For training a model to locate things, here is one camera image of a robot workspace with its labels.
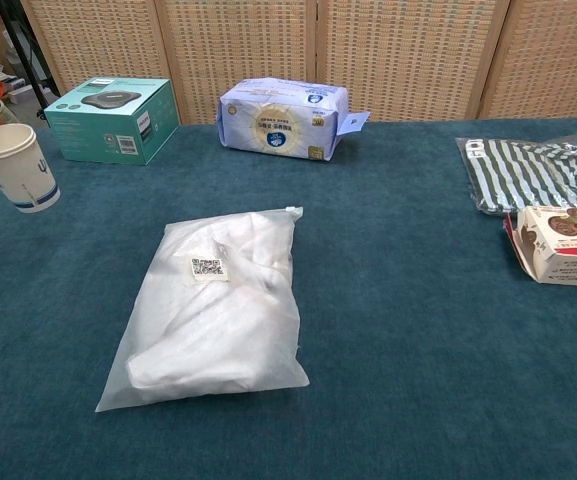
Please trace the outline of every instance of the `plastic bag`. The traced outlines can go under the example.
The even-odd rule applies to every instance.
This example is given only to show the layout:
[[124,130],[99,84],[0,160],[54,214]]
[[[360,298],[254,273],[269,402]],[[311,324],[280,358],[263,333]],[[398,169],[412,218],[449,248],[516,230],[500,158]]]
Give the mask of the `plastic bag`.
[[577,207],[577,135],[543,143],[457,138],[477,208],[491,215],[524,207]]
[[288,207],[166,226],[97,411],[303,387]]

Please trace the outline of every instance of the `teal tablecloth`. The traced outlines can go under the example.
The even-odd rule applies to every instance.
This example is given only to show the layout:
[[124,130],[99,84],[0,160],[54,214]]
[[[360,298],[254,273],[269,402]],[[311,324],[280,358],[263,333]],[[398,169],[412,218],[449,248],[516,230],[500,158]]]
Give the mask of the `teal tablecloth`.
[[[61,199],[0,194],[0,478],[577,479],[577,288],[521,271],[454,143],[575,132],[370,124],[316,163],[184,127],[147,167],[40,132]],[[164,225],[288,205],[311,386],[93,413]]]

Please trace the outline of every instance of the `snack box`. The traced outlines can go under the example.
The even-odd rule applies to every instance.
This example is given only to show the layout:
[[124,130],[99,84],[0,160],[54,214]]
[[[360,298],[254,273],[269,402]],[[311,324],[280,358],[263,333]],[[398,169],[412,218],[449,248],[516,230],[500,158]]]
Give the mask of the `snack box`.
[[577,285],[577,208],[526,207],[504,222],[524,271],[539,283]]
[[217,126],[226,147],[330,160],[341,138],[360,131],[369,115],[348,113],[344,87],[256,78],[221,97]]

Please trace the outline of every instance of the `striped fabric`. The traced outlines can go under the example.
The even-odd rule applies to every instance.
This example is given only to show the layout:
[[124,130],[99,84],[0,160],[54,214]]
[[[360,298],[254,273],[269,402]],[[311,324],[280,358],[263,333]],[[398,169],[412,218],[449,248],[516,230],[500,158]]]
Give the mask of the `striped fabric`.
[[531,205],[577,207],[577,146],[459,138],[477,208],[491,215]]

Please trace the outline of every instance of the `paper cup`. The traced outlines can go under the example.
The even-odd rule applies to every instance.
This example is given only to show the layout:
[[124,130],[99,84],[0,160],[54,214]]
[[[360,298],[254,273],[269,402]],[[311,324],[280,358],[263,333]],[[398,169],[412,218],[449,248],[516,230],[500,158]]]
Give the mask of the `paper cup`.
[[0,125],[0,190],[23,213],[40,212],[59,200],[59,187],[28,125]]

